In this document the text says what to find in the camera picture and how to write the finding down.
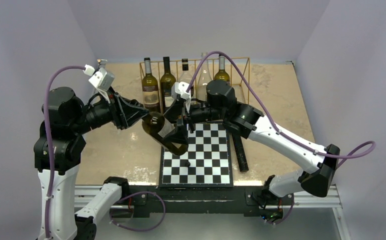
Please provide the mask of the green Primitivo wine bottle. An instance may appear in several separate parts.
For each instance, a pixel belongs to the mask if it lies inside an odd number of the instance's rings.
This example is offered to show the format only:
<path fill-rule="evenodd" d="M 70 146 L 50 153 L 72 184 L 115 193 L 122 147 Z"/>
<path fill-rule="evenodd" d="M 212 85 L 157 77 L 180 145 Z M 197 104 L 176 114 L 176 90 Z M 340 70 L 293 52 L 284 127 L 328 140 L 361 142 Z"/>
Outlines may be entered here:
<path fill-rule="evenodd" d="M 161 112 L 158 80 L 152 74 L 151 60 L 144 58 L 145 75 L 141 80 L 143 105 L 151 112 Z"/>

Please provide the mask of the clear glass bottle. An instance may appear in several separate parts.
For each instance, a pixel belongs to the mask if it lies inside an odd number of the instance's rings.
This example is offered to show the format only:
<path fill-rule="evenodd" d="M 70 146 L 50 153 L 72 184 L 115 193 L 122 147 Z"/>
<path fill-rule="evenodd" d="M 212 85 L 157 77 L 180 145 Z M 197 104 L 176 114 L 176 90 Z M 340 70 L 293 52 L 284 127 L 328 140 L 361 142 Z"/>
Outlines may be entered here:
<path fill-rule="evenodd" d="M 197 79 L 196 98 L 198 100 L 207 100 L 207 85 L 211 80 L 212 77 L 209 70 L 209 61 L 205 60 L 200 67 L 199 77 Z"/>

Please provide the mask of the clear square liquor bottle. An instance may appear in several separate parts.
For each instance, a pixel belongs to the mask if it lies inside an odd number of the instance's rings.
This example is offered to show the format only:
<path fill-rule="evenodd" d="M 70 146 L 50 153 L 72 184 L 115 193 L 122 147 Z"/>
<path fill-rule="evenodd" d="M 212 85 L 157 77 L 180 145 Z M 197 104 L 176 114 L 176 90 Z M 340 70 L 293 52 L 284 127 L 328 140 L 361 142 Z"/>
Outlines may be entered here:
<path fill-rule="evenodd" d="M 192 80 L 192 75 L 189 70 L 189 61 L 187 58 L 182 58 L 181 59 L 181 66 L 182 66 L 182 73 L 178 79 L 179 82 L 185 82 L 187 85 L 190 84 Z"/>

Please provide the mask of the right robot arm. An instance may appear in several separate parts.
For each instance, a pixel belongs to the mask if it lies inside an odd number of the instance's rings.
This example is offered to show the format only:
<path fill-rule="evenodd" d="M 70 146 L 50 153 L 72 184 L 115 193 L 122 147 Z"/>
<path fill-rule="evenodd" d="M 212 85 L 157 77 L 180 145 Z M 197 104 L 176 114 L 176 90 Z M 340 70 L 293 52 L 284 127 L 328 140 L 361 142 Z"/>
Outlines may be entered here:
<path fill-rule="evenodd" d="M 206 101 L 191 104 L 188 83 L 176 82 L 171 88 L 172 106 L 164 114 L 168 120 L 178 117 L 175 129 L 164 140 L 180 144 L 188 142 L 188 132 L 198 123 L 221 121 L 232 133 L 263 144 L 289 158 L 300 170 L 284 175 L 271 175 L 264 184 L 261 196 L 269 204 L 301 191 L 325 198 L 328 195 L 340 149 L 330 144 L 318 145 L 281 126 L 272 126 L 270 116 L 257 108 L 239 102 L 235 90 L 224 80 L 207 84 Z"/>

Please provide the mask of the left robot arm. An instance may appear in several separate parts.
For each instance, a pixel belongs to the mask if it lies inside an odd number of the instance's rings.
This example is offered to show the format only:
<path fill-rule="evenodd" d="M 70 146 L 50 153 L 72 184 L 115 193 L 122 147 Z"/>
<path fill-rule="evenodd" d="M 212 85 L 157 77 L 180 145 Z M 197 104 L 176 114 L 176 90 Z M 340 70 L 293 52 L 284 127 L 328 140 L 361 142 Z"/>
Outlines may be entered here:
<path fill-rule="evenodd" d="M 125 130 L 148 114 L 135 99 L 124 98 L 112 88 L 107 94 L 108 99 L 84 104 L 70 87 L 58 87 L 49 92 L 42 106 L 45 119 L 33 147 L 42 194 L 41 240 L 93 240 L 98 222 L 111 206 L 130 199 L 128 180 L 110 176 L 86 206 L 75 209 L 84 134 L 108 123 Z"/>

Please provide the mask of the dark green wine bottle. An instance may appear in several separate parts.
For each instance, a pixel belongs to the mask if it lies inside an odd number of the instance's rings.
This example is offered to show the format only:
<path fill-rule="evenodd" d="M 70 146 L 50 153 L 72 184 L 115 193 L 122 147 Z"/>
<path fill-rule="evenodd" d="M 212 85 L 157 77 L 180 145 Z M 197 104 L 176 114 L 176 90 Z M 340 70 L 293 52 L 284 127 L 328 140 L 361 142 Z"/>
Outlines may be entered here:
<path fill-rule="evenodd" d="M 167 109 L 173 104 L 174 98 L 172 97 L 172 86 L 177 81 L 175 76 L 171 72 L 170 57 L 163 57 L 164 73 L 160 78 L 160 88 L 162 96 L 162 108 L 165 113 Z"/>

